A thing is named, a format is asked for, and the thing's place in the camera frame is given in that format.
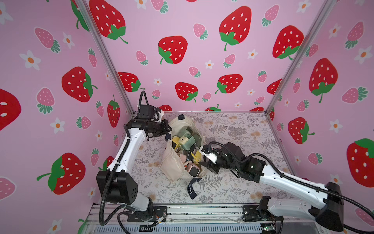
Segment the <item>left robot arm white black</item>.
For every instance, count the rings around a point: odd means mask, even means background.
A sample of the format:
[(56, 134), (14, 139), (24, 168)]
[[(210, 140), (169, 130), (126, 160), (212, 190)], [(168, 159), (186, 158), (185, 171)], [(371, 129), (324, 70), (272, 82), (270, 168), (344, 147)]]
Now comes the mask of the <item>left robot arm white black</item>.
[(143, 220), (152, 219), (154, 214), (152, 199), (138, 193), (138, 184), (131, 177), (131, 171), (143, 141), (167, 136), (172, 128), (168, 120), (132, 119), (124, 129), (125, 138), (113, 163), (96, 176), (101, 194), (101, 226), (107, 225), (120, 209), (130, 210)]

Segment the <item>grey green pencil sharpener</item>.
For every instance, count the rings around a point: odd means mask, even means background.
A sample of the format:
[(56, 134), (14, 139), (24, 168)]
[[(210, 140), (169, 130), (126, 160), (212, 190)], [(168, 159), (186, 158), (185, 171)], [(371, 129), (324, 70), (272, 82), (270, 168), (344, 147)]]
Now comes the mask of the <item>grey green pencil sharpener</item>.
[(179, 139), (178, 143), (184, 150), (189, 150), (194, 144), (195, 144), (195, 138), (194, 137), (186, 137), (183, 136)]

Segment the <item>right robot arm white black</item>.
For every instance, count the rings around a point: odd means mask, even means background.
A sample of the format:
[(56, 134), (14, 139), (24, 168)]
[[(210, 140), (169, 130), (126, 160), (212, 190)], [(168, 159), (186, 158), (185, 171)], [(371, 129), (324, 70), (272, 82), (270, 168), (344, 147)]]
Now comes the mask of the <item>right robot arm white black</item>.
[(211, 172), (230, 170), (236, 178), (273, 186), (290, 193), (301, 199), (306, 206), (292, 208), (288, 205), (270, 205), (270, 199), (266, 199), (266, 209), (274, 216), (310, 218), (331, 231), (348, 230), (357, 234), (363, 234), (364, 231), (344, 224), (345, 202), (356, 206), (368, 217), (374, 217), (373, 211), (343, 196), (336, 183), (329, 182), (324, 185), (282, 172), (267, 156), (260, 153), (245, 156), (241, 148), (231, 142), (221, 144), (212, 141), (201, 146), (199, 152), (204, 158), (200, 164)]

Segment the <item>cream canvas tote bag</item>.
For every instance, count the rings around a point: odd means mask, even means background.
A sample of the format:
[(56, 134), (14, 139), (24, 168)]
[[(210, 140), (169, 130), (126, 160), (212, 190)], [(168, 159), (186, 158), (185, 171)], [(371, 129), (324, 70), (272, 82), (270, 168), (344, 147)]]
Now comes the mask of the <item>cream canvas tote bag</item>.
[[(171, 182), (176, 182), (181, 179), (189, 181), (189, 184), (187, 186), (187, 193), (190, 196), (191, 200), (193, 200), (197, 197), (193, 185), (196, 182), (200, 182), (202, 178), (208, 174), (208, 170), (203, 167), (200, 162), (197, 165), (201, 167), (204, 176), (201, 178), (192, 177), (186, 171), (186, 166), (189, 163), (194, 163), (191, 152), (195, 153), (196, 150), (200, 150), (200, 148), (206, 144), (205, 138), (197, 129), (194, 120), (185, 115), (179, 115), (178, 117), (173, 119), (170, 122), (169, 126), (172, 128), (172, 131), (169, 132), (166, 136), (167, 144), (161, 161), (161, 170), (165, 174), (167, 179)], [(184, 150), (180, 147), (180, 149), (176, 152), (172, 148), (172, 138), (174, 136), (178, 136), (179, 131), (184, 126), (189, 126), (193, 129), (193, 137), (195, 138), (196, 142), (189, 150)]]

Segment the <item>mint green pencil sharpener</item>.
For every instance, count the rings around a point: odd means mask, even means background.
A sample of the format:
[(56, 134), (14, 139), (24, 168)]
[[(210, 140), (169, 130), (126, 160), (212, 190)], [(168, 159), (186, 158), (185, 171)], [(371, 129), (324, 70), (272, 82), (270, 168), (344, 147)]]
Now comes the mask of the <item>mint green pencil sharpener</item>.
[(188, 139), (190, 139), (192, 136), (193, 136), (193, 129), (189, 126), (182, 127), (182, 129), (178, 133), (179, 138), (187, 137)]

